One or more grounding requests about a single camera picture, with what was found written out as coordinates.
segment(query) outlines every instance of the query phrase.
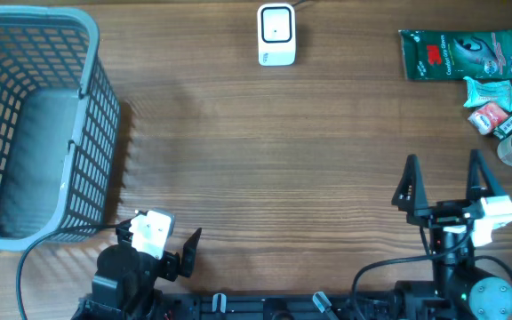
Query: perforated basket side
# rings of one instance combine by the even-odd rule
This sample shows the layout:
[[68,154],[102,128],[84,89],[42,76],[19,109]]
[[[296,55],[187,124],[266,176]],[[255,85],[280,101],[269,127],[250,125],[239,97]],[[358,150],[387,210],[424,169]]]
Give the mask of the perforated basket side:
[[[120,122],[120,104],[96,60],[92,72],[88,107],[81,128],[81,145],[76,146],[75,166],[71,176],[66,217],[61,227],[83,226],[103,222],[108,180]],[[57,236],[55,240],[84,240],[92,229]]]

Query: wooden surface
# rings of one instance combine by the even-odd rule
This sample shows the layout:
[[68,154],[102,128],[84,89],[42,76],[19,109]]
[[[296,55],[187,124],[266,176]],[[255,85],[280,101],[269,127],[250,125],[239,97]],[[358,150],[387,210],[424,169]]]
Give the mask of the wooden surface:
[[[160,207],[177,217],[171,250],[203,236],[195,274],[166,292],[347,292],[360,267],[421,253],[390,205],[407,155],[431,201],[464,196],[480,148],[512,195],[496,140],[466,120],[462,82],[404,80],[400,28],[512,28],[512,1],[313,2],[297,12],[295,65],[257,59],[258,3],[82,6],[123,105],[110,220]],[[481,253],[512,266],[512,223]],[[104,232],[44,245],[23,274],[30,319],[69,319],[91,290]],[[19,254],[0,252],[0,319],[17,319]],[[429,263],[367,274],[362,289],[429,279]]]

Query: green package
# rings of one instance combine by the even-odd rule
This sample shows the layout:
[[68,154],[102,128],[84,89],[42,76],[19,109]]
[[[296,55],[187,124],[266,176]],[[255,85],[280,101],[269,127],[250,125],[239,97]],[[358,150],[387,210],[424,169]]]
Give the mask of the green package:
[[399,33],[408,79],[512,79],[512,30]]

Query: white rectangular object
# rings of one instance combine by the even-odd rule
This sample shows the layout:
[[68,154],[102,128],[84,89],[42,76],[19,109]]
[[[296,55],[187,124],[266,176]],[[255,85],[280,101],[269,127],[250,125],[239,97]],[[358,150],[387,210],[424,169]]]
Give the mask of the white rectangular object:
[[262,66],[289,66],[295,61],[295,11],[289,4],[258,9],[258,61]]

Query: red logo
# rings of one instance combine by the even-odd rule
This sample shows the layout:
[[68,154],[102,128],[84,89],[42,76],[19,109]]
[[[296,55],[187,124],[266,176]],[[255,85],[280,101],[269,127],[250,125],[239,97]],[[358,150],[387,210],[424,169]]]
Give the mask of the red logo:
[[428,63],[433,66],[434,63],[441,65],[442,57],[440,56],[440,48],[437,45],[427,45],[426,49],[428,50]]

